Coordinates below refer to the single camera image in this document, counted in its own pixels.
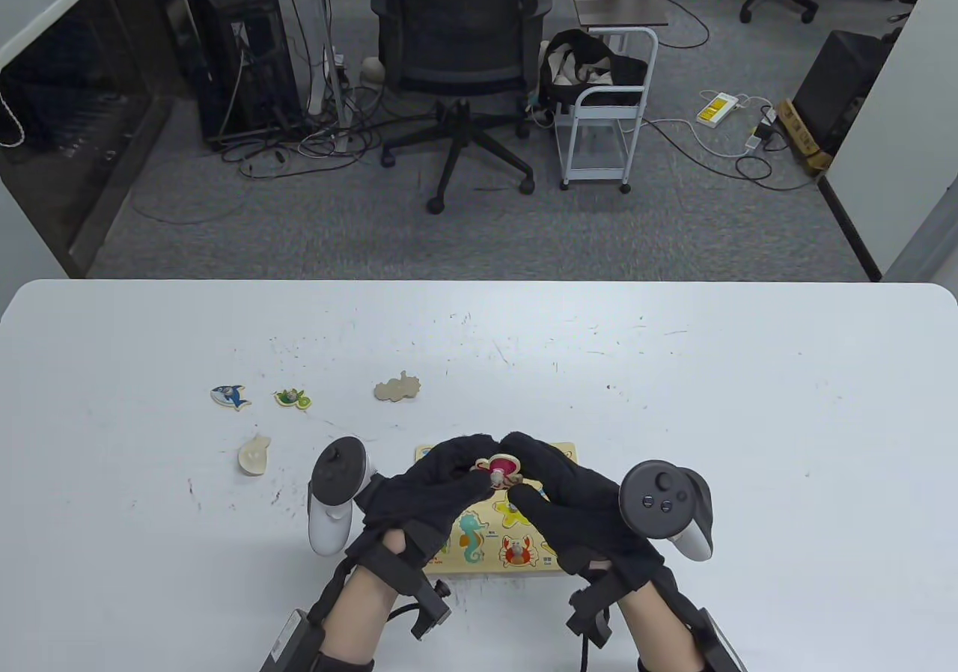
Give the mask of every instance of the white vr controller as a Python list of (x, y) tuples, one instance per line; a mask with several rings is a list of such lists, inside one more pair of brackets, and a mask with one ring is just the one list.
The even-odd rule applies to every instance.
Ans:
[[(356, 437), (340, 437), (320, 454), (307, 497), (309, 545), (316, 555), (339, 555), (345, 548), (353, 500), (374, 474), (376, 466)], [(619, 511), (637, 535), (668, 540), (695, 562), (712, 557), (712, 496), (694, 470), (663, 460), (639, 463), (620, 485)]]

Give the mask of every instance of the black glove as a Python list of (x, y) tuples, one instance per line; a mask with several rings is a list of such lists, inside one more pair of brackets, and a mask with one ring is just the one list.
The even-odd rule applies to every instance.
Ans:
[(498, 452), (499, 443), (490, 436), (453, 437), (441, 442), (408, 471), (387, 477), (376, 488), (366, 505), (366, 531), (382, 533), (402, 528), (410, 521), (427, 525), (436, 534), (418, 541), (407, 534), (406, 552), (401, 555), (411, 565), (425, 566), (448, 540), (452, 524), (462, 511), (492, 497), (489, 472), (469, 468), (476, 459), (488, 459)]
[[(500, 450), (521, 463), (524, 477), (538, 480), (544, 500), (529, 485), (510, 489), (509, 502), (519, 509), (557, 553), (571, 557), (586, 548), (593, 560), (606, 559), (630, 590), (651, 580), (665, 559), (653, 544), (631, 531), (619, 514), (619, 486), (594, 470), (581, 467), (554, 448), (524, 433), (509, 433)], [(587, 567), (575, 570), (593, 579)]]

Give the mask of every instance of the white metal cart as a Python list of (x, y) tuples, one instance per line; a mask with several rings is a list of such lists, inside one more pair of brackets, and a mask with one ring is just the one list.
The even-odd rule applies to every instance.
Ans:
[[(606, 40), (612, 52), (626, 55), (629, 36), (642, 33), (650, 38), (649, 69), (642, 86), (593, 86), (579, 94), (575, 105), (567, 112), (555, 112), (555, 143), (562, 166), (560, 189), (568, 190), (571, 180), (620, 180), (619, 190), (629, 193), (629, 170), (635, 158), (636, 144), (642, 115), (649, 100), (649, 87), (656, 70), (658, 36), (646, 26), (616, 26), (590, 28), (590, 34)], [(632, 106), (589, 106), (594, 94), (642, 94)], [(632, 128), (623, 128), (629, 121)]]

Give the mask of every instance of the gray carpet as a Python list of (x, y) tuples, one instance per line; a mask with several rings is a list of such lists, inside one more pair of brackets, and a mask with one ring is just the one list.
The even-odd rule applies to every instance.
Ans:
[[(661, 49), (647, 117), (692, 118), (702, 88), (794, 95), (828, 32), (882, 34), (885, 17), (906, 10), (883, 0), (817, 0), (811, 25), (783, 0), (762, 0), (750, 25), (742, 0), (677, 0), (712, 30), (708, 45)], [(697, 23), (670, 4), (666, 43), (701, 39)], [(376, 51), (369, 0), (333, 0), (336, 46), (352, 76)], [(555, 0), (546, 34), (575, 25), (570, 0)], [(393, 102), (405, 111), (419, 101)], [(476, 108), (486, 110), (486, 103)], [(743, 148), (757, 110), (739, 111), (715, 131), (721, 151)], [(695, 158), (733, 172), (697, 148), (688, 129), (664, 130)], [(344, 170), (280, 180), (243, 179), (198, 141), (195, 108), (174, 110), (90, 272), (96, 278), (444, 278), (562, 280), (864, 280), (865, 275), (817, 187), (759, 189), (716, 176), (643, 128), (632, 194), (613, 183), (558, 189), (558, 156), (547, 131), (527, 141), (495, 133), (536, 169), (537, 190), (519, 195), (519, 177), (469, 146), (446, 193), (445, 213), (424, 203), (439, 178), (445, 146), (397, 151), (383, 169), (376, 154)], [(767, 154), (770, 186), (807, 180), (790, 153)], [(311, 162), (295, 162), (306, 166)], [(268, 160), (261, 163), (268, 166)], [(760, 173), (753, 163), (753, 175)], [(174, 223), (161, 223), (144, 216)], [(188, 224), (194, 221), (208, 221)]]

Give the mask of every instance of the wooden puzzle board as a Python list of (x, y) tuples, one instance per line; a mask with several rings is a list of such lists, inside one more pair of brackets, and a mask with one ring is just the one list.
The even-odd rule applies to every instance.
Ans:
[[(576, 446), (554, 442), (574, 462)], [(416, 448), (419, 460), (431, 445)], [(542, 485), (526, 480), (536, 490)], [(466, 509), (452, 524), (448, 541), (425, 566), (427, 574), (510, 574), (512, 572), (561, 572), (555, 550), (543, 541), (540, 532), (519, 514), (499, 490), (489, 500)]]

